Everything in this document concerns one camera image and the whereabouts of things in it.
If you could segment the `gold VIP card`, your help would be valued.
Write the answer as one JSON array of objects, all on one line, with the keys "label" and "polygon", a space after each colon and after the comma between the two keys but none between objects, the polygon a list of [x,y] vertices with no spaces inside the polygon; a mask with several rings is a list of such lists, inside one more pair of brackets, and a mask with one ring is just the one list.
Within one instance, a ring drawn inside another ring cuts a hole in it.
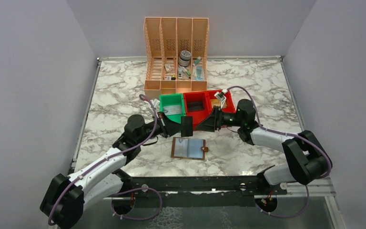
[{"label": "gold VIP card", "polygon": [[211,108],[221,107],[221,102],[217,99],[211,99],[210,104],[211,104]]}]

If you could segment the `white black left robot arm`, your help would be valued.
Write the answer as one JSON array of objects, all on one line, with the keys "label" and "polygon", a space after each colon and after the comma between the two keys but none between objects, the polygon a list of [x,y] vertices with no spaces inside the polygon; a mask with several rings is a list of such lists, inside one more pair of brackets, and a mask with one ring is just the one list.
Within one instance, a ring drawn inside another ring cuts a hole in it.
[{"label": "white black left robot arm", "polygon": [[111,193],[127,195],[130,182],[114,172],[134,160],[149,139],[158,135],[168,138],[182,127],[163,112],[157,112],[150,123],[145,123],[140,114],[130,116],[124,133],[103,156],[84,169],[68,176],[58,174],[51,180],[40,205],[40,211],[48,216],[48,224],[69,229],[79,221],[88,204]]}]

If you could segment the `black card with chip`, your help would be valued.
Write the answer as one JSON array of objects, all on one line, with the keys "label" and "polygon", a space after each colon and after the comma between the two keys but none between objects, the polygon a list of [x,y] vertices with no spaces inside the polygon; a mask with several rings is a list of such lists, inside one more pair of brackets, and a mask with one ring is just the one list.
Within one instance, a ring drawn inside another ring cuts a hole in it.
[{"label": "black card with chip", "polygon": [[193,117],[182,116],[181,117],[181,137],[193,136]]}]

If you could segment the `brown leather card holder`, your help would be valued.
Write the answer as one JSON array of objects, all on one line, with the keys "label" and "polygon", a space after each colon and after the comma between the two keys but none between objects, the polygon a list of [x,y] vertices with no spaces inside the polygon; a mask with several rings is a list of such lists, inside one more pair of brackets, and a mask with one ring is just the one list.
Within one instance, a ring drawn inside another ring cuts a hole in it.
[{"label": "brown leather card holder", "polygon": [[205,139],[174,137],[171,157],[180,159],[205,160],[209,148]]}]

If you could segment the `red plastic bin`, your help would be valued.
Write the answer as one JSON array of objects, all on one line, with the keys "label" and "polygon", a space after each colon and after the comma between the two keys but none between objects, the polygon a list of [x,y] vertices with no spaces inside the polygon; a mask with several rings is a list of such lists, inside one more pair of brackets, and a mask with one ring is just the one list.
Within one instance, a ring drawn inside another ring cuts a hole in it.
[{"label": "red plastic bin", "polygon": [[[208,96],[208,101],[210,102],[211,99],[216,99],[214,94],[216,92],[220,92],[220,91],[221,91],[221,89],[206,91],[206,95]],[[236,111],[236,108],[235,108],[235,105],[233,103],[231,93],[228,92],[228,93],[225,94],[225,96],[226,96],[227,100],[226,100],[225,106],[222,108],[222,110],[224,112],[234,113]]]},{"label": "red plastic bin", "polygon": [[193,118],[193,130],[211,113],[207,91],[183,93],[186,116]]}]

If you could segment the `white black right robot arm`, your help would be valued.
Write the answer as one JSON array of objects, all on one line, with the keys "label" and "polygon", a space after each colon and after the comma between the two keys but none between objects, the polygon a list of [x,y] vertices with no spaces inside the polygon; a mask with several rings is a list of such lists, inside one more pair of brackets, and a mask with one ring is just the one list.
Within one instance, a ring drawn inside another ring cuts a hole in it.
[{"label": "white black right robot arm", "polygon": [[308,130],[298,134],[268,129],[257,121],[257,112],[252,101],[242,99],[234,113],[224,112],[214,107],[209,116],[201,121],[196,130],[214,132],[222,126],[236,126],[243,142],[253,146],[265,146],[284,153],[286,163],[272,166],[258,174],[256,189],[268,194],[281,183],[298,182],[307,185],[311,181],[324,178],[333,167],[323,147]]}]

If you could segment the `silver card from holder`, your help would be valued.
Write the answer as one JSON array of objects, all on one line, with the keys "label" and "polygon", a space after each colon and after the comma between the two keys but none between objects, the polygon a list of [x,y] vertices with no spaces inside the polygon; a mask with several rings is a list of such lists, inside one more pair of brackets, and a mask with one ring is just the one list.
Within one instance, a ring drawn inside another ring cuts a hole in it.
[{"label": "silver card from holder", "polygon": [[188,143],[189,139],[187,138],[176,138],[174,140],[173,155],[177,157],[187,157]]}]

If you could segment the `green plastic bin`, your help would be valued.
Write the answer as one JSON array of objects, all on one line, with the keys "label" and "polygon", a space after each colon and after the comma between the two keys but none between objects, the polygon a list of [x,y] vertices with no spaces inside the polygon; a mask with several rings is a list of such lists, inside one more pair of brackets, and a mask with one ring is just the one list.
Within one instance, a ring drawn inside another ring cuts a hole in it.
[{"label": "green plastic bin", "polygon": [[171,120],[181,123],[181,117],[186,116],[183,94],[163,94],[163,95],[160,95],[159,99],[160,99],[160,111],[162,111],[162,112],[163,112],[164,106],[180,105],[182,107],[181,114],[166,115]]}]

